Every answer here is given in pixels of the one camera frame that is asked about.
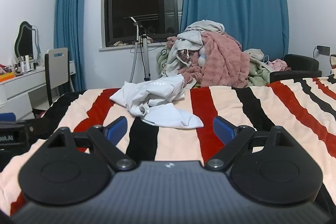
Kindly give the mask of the white dresser desk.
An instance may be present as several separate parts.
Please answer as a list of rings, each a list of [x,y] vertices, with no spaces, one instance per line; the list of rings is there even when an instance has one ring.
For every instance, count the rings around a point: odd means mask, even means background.
[[[49,107],[44,67],[1,83],[1,113],[13,113],[17,120],[31,119]]]

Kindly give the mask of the pink fluffy blanket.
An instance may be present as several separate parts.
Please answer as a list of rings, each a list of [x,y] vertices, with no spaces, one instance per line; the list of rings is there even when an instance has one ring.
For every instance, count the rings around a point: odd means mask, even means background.
[[[200,87],[231,86],[244,88],[248,85],[249,55],[242,51],[240,43],[227,33],[203,32],[203,48],[190,55],[191,65],[178,71],[185,85],[193,80]],[[168,38],[171,50],[176,37]]]

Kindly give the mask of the silver tripod stand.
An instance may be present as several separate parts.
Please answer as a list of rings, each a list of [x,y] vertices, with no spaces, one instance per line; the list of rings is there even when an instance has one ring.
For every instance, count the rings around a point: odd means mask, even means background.
[[[140,21],[137,21],[133,16],[130,16],[129,18],[133,21],[133,25],[136,28],[136,36],[134,42],[134,57],[129,82],[130,83],[133,82],[135,74],[135,66],[137,63],[138,50],[140,50],[141,55],[141,62],[144,72],[144,81],[150,81],[151,74],[150,74],[149,50],[148,50],[149,39],[147,38],[147,32]]]

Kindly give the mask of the wavy black mirror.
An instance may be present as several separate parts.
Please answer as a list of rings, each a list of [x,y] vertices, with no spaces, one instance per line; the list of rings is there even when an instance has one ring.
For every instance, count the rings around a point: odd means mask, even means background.
[[[39,32],[37,26],[23,21],[19,26],[18,36],[14,43],[16,61],[23,60],[29,55],[37,63],[41,62],[41,48],[39,46]]]

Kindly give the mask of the left blue curtain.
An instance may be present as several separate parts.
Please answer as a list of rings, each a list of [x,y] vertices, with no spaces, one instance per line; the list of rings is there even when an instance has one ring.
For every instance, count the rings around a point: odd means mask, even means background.
[[[68,48],[76,68],[74,88],[84,90],[84,0],[56,0],[54,47]]]

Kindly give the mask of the black wall socket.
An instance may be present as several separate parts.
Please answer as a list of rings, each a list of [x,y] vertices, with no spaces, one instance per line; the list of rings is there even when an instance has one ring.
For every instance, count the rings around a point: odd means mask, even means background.
[[[320,55],[325,55],[325,56],[330,55],[330,47],[328,46],[317,46],[317,50]]]

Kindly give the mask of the striped fleece bed blanket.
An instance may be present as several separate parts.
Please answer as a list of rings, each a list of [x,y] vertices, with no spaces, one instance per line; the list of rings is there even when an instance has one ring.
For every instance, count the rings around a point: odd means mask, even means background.
[[[206,162],[213,157],[223,147],[213,131],[216,116],[260,131],[282,126],[321,167],[325,192],[317,200],[329,213],[335,213],[335,75],[243,89],[212,86],[187,90],[175,106],[198,116],[203,127],[160,127],[145,134],[139,134],[133,117],[110,99],[114,93],[114,89],[89,89],[64,94],[45,112],[45,118],[52,130],[68,127],[81,132],[124,116],[129,127],[117,139],[118,149],[134,160],[162,161]]]

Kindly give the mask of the orange box on desk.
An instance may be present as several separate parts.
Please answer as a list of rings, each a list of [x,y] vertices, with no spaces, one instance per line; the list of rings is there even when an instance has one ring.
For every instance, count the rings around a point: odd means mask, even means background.
[[[0,83],[4,82],[4,81],[7,81],[7,80],[10,80],[10,79],[13,79],[14,77],[15,77],[14,72],[2,74],[2,75],[0,75]]]

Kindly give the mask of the white t-shirt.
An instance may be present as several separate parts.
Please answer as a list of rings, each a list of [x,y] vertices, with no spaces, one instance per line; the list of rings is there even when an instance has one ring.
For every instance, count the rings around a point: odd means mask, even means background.
[[[185,97],[185,79],[182,75],[163,77],[139,84],[125,82],[110,100],[124,107],[134,117],[158,127],[195,129],[202,128],[201,119],[177,109],[173,102]]]

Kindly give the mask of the grey black chair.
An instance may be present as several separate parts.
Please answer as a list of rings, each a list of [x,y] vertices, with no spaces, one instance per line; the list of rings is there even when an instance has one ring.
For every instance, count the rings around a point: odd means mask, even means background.
[[[47,51],[45,54],[45,78],[49,106],[53,104],[52,89],[66,84],[74,92],[70,76],[68,48],[56,48]]]

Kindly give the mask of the light green blanket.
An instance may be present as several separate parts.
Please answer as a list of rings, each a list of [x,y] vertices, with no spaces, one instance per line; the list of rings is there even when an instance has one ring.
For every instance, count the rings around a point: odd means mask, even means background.
[[[157,55],[157,71],[159,77],[166,76],[166,63],[170,50],[165,46]],[[274,66],[269,64],[269,56],[264,55],[260,49],[245,50],[250,57],[249,63],[249,86],[264,86],[270,83],[270,74],[274,72]]]

